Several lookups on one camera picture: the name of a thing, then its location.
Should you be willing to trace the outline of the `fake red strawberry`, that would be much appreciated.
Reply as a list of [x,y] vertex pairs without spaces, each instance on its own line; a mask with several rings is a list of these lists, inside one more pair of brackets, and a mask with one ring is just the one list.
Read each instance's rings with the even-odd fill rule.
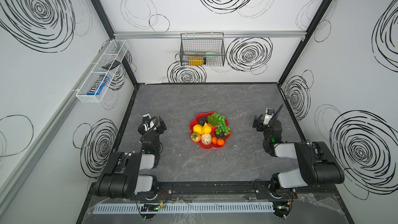
[[202,140],[202,136],[201,136],[200,134],[196,133],[196,132],[193,132],[193,133],[190,135],[190,138],[191,138],[191,140],[192,140],[193,142],[195,142],[195,143],[199,143],[199,142],[201,142],[201,140]]

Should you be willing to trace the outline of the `yellow fake lemon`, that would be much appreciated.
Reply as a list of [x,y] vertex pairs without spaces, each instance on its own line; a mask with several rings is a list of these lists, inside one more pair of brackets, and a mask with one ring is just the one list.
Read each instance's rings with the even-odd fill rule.
[[202,135],[202,134],[203,134],[203,126],[200,125],[200,124],[196,124],[196,125],[193,127],[193,132],[194,132],[194,133],[197,133],[197,134],[199,134],[199,135]]

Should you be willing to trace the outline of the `black fake avocado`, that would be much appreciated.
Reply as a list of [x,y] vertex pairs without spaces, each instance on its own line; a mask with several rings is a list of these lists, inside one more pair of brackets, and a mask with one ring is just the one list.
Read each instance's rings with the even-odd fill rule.
[[204,126],[205,124],[208,123],[207,117],[206,117],[206,116],[201,117],[201,118],[198,120],[198,123],[199,123],[200,125]]

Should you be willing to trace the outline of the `small yellow fake fruit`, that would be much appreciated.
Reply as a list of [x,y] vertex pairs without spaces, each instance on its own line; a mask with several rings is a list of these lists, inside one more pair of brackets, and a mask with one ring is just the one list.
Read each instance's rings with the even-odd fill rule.
[[203,127],[202,127],[202,133],[203,134],[211,134],[212,132],[212,127],[211,125],[204,123]]

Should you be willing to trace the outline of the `green fake grape bunch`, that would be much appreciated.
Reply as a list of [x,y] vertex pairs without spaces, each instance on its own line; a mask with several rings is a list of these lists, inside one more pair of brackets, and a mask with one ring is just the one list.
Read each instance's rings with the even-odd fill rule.
[[207,116],[208,124],[212,126],[214,135],[218,138],[224,138],[231,134],[231,129],[227,124],[226,117],[219,113],[213,113]]

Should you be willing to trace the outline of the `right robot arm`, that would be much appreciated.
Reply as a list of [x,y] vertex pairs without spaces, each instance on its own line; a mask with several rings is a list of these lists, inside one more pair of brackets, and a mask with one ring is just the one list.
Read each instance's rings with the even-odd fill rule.
[[343,169],[325,142],[283,142],[282,123],[276,119],[276,115],[255,116],[252,127],[263,133],[263,149],[266,153],[272,157],[294,159],[298,164],[297,169],[273,174],[270,190],[344,182]]

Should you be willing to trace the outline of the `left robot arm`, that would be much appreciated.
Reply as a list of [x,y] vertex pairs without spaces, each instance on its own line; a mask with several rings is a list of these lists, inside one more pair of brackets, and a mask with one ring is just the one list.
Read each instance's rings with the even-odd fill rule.
[[158,166],[163,151],[160,135],[165,130],[167,127],[160,116],[144,115],[138,128],[141,150],[112,152],[95,184],[95,194],[111,199],[155,199],[159,194],[158,180],[156,176],[142,174],[141,171]]

